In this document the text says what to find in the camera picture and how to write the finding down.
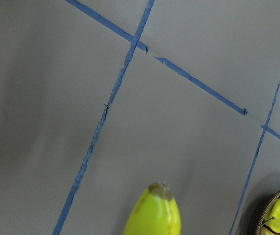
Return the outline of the woven brown basket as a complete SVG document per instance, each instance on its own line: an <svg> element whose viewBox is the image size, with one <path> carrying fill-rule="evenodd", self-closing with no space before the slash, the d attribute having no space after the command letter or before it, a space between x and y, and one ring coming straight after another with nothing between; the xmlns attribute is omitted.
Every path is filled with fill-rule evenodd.
<svg viewBox="0 0 280 235"><path fill-rule="evenodd" d="M260 229L267 212L272 208L277 199L280 199L280 190L275 194L265 197L254 210L253 216L250 220L247 234L259 235Z"/></svg>

